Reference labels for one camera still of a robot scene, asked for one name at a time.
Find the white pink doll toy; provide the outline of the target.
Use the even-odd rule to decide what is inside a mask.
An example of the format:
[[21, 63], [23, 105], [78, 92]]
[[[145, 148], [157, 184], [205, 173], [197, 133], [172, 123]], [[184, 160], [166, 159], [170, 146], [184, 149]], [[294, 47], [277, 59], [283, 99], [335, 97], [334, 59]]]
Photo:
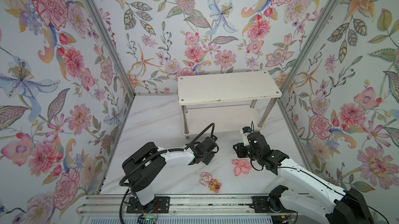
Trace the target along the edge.
[[202, 173], [201, 174], [201, 179], [200, 179], [200, 183], [203, 186], [208, 186], [209, 182], [212, 180], [212, 177], [209, 173]]

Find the yellow red flower toy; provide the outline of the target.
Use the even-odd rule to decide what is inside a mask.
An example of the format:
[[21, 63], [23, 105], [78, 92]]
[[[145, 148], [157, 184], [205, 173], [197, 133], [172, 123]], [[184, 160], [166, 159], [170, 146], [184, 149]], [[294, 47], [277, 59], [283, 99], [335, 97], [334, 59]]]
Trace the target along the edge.
[[219, 193], [221, 186], [222, 183], [220, 183], [217, 179], [211, 179], [208, 183], [208, 188], [214, 193]]

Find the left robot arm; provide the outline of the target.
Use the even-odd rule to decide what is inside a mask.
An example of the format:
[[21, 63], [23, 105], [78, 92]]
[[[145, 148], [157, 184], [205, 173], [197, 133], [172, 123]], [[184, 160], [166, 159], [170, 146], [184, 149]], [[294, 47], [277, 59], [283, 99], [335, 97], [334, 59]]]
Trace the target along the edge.
[[216, 141], [217, 137], [211, 134], [202, 142], [195, 138], [183, 148], [169, 149], [149, 142], [124, 161], [122, 169], [125, 176], [119, 181], [119, 186], [127, 187], [141, 206], [151, 205], [155, 202], [155, 194], [150, 185], [164, 167], [208, 165], [219, 151]]

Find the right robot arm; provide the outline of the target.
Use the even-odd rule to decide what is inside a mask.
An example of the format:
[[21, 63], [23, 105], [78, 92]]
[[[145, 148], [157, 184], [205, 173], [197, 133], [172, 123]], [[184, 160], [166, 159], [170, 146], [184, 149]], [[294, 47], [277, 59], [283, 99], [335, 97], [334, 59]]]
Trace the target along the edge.
[[261, 169], [293, 183], [308, 194], [302, 196], [287, 186], [278, 185], [268, 193], [263, 204], [267, 210], [274, 213], [292, 210], [320, 224], [374, 223], [371, 208], [361, 192], [345, 190], [316, 176], [287, 154], [271, 149], [265, 137], [250, 127], [242, 128], [240, 133], [243, 142], [233, 146], [239, 158], [257, 162]]

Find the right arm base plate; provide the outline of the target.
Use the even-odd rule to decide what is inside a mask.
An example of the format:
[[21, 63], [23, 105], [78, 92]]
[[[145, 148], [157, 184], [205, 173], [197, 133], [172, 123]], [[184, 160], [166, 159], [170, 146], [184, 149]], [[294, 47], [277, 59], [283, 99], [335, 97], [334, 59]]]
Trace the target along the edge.
[[286, 209], [280, 198], [269, 196], [253, 196], [251, 197], [252, 203], [250, 207], [255, 210], [255, 213], [291, 213], [290, 209]]

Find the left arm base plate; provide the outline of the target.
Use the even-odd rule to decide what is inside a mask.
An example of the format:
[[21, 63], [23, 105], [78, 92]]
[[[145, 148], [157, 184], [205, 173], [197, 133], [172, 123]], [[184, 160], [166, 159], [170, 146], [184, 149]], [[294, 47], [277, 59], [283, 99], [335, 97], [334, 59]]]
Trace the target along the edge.
[[126, 212], [128, 214], [168, 214], [170, 197], [155, 197], [150, 203], [142, 205], [138, 198], [130, 197]]

